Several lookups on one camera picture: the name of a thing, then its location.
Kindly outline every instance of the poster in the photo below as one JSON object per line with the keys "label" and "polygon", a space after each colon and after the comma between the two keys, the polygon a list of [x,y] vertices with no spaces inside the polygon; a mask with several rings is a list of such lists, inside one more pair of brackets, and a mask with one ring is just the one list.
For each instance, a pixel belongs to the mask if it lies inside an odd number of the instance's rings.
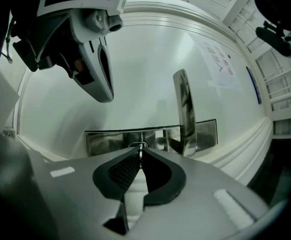
{"label": "poster", "polygon": [[198,35],[190,35],[200,50],[211,73],[215,87],[241,91],[242,87],[228,54],[214,40],[202,40]]}

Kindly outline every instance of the metal plate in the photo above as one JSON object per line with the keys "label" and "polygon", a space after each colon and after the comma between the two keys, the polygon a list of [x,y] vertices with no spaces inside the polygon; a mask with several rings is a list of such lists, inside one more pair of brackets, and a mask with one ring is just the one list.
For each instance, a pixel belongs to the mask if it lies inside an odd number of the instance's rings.
{"label": "metal plate", "polygon": [[[218,143],[215,119],[196,123],[196,152],[214,147]],[[146,142],[149,148],[178,154],[181,140],[180,126],[147,129],[85,131],[85,151],[88,157],[102,155],[129,147],[130,144]]]}

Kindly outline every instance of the textured black pad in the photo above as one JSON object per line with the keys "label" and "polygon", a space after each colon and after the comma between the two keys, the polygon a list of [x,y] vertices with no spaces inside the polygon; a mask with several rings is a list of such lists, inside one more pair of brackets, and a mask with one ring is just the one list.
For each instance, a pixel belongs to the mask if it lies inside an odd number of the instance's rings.
{"label": "textured black pad", "polygon": [[144,207],[170,203],[186,185],[186,173],[178,164],[146,147],[142,154],[142,169],[149,191],[143,199]]}
{"label": "textured black pad", "polygon": [[105,198],[123,201],[140,169],[138,151],[139,147],[136,147],[100,165],[94,171],[93,182]]}

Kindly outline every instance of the white tape strip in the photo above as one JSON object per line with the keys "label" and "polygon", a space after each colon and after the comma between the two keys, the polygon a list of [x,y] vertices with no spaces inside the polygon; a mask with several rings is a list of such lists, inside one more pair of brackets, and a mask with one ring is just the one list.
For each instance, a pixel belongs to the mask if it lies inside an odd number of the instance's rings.
{"label": "white tape strip", "polygon": [[60,176],[63,176],[63,175],[67,175],[67,174],[71,174],[71,173],[74,173],[75,172],[75,169],[73,167],[66,167],[66,168],[62,168],[60,170],[53,170],[50,172],[52,178],[55,178],[55,177],[60,177]]}
{"label": "white tape strip", "polygon": [[219,189],[214,192],[213,196],[220,203],[229,216],[230,220],[238,230],[243,230],[251,226],[255,221],[254,219],[241,207],[236,200],[225,190]]}

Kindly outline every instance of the cable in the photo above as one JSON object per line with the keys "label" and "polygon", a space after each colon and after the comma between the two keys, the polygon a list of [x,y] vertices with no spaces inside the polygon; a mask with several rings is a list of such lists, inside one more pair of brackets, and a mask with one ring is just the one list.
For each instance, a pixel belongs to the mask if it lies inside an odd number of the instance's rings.
{"label": "cable", "polygon": [[13,60],[12,58],[10,57],[10,53],[9,53],[9,44],[10,44],[10,41],[11,41],[11,30],[13,28],[13,26],[15,25],[15,18],[12,17],[11,19],[11,22],[9,24],[9,28],[7,30],[7,34],[6,34],[6,38],[5,38],[5,42],[6,42],[6,55],[1,52],[1,54],[6,57],[7,61],[12,64]]}

